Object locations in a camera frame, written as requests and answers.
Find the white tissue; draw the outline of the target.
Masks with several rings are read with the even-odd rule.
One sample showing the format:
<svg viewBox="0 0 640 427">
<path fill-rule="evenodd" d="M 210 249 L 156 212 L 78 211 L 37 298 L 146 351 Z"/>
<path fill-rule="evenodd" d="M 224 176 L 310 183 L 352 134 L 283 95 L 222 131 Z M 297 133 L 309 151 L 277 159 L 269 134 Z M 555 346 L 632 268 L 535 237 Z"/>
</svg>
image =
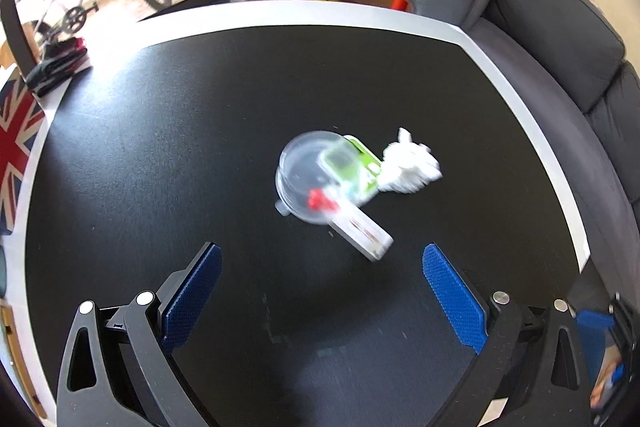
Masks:
<svg viewBox="0 0 640 427">
<path fill-rule="evenodd" d="M 383 150 L 376 183 L 380 192 L 413 194 L 441 177 L 439 162 L 431 150 L 413 142 L 411 133 L 400 128 L 397 140 Z"/>
</svg>

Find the grey fabric sofa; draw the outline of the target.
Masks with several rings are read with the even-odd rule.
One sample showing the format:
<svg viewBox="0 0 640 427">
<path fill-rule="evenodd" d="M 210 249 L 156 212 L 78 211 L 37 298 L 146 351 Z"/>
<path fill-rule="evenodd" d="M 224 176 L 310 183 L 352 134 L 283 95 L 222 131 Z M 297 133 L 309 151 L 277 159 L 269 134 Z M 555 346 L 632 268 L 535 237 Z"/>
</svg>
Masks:
<svg viewBox="0 0 640 427">
<path fill-rule="evenodd" d="M 566 176 L 591 262 L 616 291 L 639 274 L 639 79 L 589 0 L 407 0 L 464 30 L 506 77 Z"/>
</svg>

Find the clear round plastic container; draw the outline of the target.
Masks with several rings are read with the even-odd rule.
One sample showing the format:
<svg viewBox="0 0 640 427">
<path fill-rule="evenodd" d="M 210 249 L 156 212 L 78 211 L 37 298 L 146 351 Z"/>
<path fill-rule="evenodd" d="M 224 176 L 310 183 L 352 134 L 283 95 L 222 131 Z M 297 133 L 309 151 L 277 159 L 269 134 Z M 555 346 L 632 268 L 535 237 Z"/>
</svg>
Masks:
<svg viewBox="0 0 640 427">
<path fill-rule="evenodd" d="M 311 131 L 285 145 L 276 172 L 282 213 L 312 225 L 326 225 L 343 202 L 352 204 L 318 161 L 322 150 L 339 139 L 341 135 L 334 132 Z"/>
</svg>

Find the black folded gloves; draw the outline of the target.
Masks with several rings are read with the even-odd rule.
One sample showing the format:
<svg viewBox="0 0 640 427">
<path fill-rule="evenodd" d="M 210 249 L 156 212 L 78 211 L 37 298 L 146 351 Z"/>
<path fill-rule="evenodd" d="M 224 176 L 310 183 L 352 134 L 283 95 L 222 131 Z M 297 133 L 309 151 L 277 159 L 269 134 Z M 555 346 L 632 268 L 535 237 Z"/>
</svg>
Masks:
<svg viewBox="0 0 640 427">
<path fill-rule="evenodd" d="M 49 43 L 44 46 L 42 61 L 27 75 L 26 84 L 38 98 L 43 98 L 88 66 L 88 50 L 83 38 L 70 37 Z"/>
</svg>

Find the green white digital timer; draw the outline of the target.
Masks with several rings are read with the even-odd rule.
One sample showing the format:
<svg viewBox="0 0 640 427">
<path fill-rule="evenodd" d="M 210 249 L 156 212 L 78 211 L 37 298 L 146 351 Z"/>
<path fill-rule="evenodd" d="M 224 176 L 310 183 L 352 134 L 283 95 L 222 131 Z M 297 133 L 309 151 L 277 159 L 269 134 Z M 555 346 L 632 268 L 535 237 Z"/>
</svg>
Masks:
<svg viewBox="0 0 640 427">
<path fill-rule="evenodd" d="M 344 134 L 318 157 L 320 167 L 360 207 L 378 194 L 381 161 L 356 136 Z"/>
</svg>

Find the white rectangular small box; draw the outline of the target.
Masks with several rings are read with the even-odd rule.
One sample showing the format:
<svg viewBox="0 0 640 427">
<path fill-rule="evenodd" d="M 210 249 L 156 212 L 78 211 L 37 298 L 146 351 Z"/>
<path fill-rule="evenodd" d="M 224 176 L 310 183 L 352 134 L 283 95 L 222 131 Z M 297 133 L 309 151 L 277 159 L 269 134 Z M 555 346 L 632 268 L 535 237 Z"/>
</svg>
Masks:
<svg viewBox="0 0 640 427">
<path fill-rule="evenodd" d="M 380 261 L 394 243 L 390 234 L 352 204 L 332 213 L 329 225 L 371 262 Z"/>
</svg>

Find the union jack tissue box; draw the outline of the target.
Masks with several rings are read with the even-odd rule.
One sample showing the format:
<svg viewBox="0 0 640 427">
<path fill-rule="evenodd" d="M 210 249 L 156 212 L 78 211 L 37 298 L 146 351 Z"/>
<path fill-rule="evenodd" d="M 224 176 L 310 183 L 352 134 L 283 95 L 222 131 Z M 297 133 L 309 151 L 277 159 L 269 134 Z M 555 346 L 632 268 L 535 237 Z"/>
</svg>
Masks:
<svg viewBox="0 0 640 427">
<path fill-rule="evenodd" d="M 35 95 L 16 66 L 1 89 L 1 234 L 15 228 L 17 204 L 32 147 L 44 118 Z"/>
</svg>

